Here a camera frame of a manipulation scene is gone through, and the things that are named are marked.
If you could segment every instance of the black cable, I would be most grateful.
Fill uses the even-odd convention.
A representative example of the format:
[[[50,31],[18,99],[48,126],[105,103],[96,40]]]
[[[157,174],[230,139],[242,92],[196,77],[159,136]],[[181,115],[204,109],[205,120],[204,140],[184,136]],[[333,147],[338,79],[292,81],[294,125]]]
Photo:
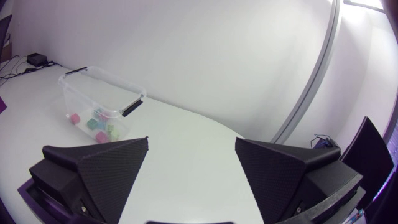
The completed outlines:
[[[326,139],[321,138],[320,136],[326,136],[326,137],[329,137],[329,138],[331,139],[331,137],[330,137],[329,135],[327,135],[327,134],[314,134],[314,136],[315,136],[315,138],[312,139],[312,140],[310,141],[311,149],[313,149],[313,147],[312,147],[312,142],[315,141],[316,139],[322,139],[322,140],[324,140],[325,142],[327,142]]]
[[[4,69],[4,68],[5,68],[14,58],[16,58],[16,57],[20,57],[20,56],[19,56],[19,55],[13,56],[10,60],[8,60],[7,64],[5,64],[5,66],[3,66],[2,68],[0,68],[0,72],[1,72],[2,69]]]
[[[40,70],[40,69],[47,68],[47,67],[51,67],[51,66],[53,66],[53,65],[57,65],[57,63],[55,63],[55,62],[53,62],[53,61],[50,61],[50,62],[46,62],[46,63],[45,63],[43,66],[41,66],[40,68],[27,68],[27,69],[25,69],[24,72],[16,73],[16,74],[13,74],[13,73],[12,73],[12,70],[14,69],[14,67],[13,67],[12,70],[11,70],[10,75],[14,75],[14,76],[12,76],[12,77],[6,77],[6,76],[7,76],[7,75],[6,75],[6,76],[4,76],[4,77],[0,77],[0,80],[1,80],[1,79],[5,79],[5,80],[12,79],[12,78],[14,78],[14,77],[21,76],[21,75],[25,75],[25,74],[28,74],[28,73],[31,73],[31,72],[36,72],[36,71],[38,71],[38,70]]]
[[[12,71],[14,70],[14,67],[15,67],[15,66],[19,63],[19,61],[21,61],[21,59],[24,58],[24,57],[26,57],[26,56],[23,56],[23,57],[21,57],[20,59],[18,59],[17,63],[12,67],[10,73],[8,73],[7,75],[5,75],[5,76],[3,76],[3,77],[0,77],[0,82],[1,82],[2,80],[5,80],[2,84],[0,84],[0,87],[2,87],[2,86],[8,81],[8,79],[12,79],[12,78],[17,77],[17,76],[25,75],[25,74],[28,74],[28,73],[31,73],[31,72],[36,72],[36,71],[38,71],[38,70],[40,70],[40,69],[47,68],[47,67],[51,67],[51,66],[53,66],[53,65],[59,65],[59,66],[63,67],[62,65],[60,65],[60,64],[57,63],[57,62],[49,61],[49,62],[45,62],[45,64],[44,64],[43,66],[41,66],[40,68],[27,68],[27,69],[25,69],[24,72],[19,73],[19,72],[18,72],[19,66],[22,65],[23,63],[26,63],[26,62],[22,62],[22,63],[20,63],[20,64],[17,66],[16,74],[13,73]]]

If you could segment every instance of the pink block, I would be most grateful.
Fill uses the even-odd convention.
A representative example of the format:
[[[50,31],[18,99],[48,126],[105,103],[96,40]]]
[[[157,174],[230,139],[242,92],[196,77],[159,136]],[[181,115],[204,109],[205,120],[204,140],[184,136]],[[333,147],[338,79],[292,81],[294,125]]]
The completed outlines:
[[[102,132],[102,131],[100,131],[95,136],[95,139],[98,141],[98,143],[107,143],[107,142],[109,142],[107,135],[104,132]]]
[[[74,114],[74,115],[70,116],[70,121],[71,121],[73,124],[79,123],[79,122],[80,122],[80,117],[79,117],[79,115]]]

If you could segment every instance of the clear plastic storage bin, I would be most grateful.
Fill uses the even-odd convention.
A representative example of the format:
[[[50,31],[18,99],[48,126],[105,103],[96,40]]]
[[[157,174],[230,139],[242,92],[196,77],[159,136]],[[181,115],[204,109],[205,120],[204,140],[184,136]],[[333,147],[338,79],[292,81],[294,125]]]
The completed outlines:
[[[123,140],[130,130],[124,117],[146,96],[143,87],[98,67],[68,72],[58,84],[63,88],[67,118],[99,143]]]

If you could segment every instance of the green block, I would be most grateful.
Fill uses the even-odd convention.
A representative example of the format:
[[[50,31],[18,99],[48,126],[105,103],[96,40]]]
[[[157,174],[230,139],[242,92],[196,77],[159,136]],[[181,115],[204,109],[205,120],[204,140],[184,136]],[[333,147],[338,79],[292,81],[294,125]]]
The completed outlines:
[[[107,125],[106,127],[106,132],[108,132],[108,134],[111,134],[113,131],[115,131],[114,129],[114,125]]]
[[[89,121],[87,121],[87,126],[91,129],[94,130],[97,128],[98,122],[94,119],[90,119]]]
[[[111,142],[118,141],[119,140],[119,136],[120,136],[120,134],[119,134],[119,132],[117,130],[113,130],[113,131],[111,131],[108,134],[109,140]]]

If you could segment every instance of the white wall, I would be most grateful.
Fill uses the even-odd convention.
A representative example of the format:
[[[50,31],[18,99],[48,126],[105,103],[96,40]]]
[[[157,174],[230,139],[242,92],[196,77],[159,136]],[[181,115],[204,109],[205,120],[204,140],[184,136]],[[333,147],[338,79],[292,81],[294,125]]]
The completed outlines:
[[[0,11],[0,19],[3,19],[11,14],[13,5],[14,0],[7,0],[6,3],[4,3],[4,6]]]
[[[330,9],[327,0],[16,0],[13,53],[97,65],[269,141],[311,74]]]
[[[342,150],[364,116],[384,134],[397,94],[398,45],[385,14],[342,5],[340,33],[325,79],[286,144],[310,147],[328,134]]]

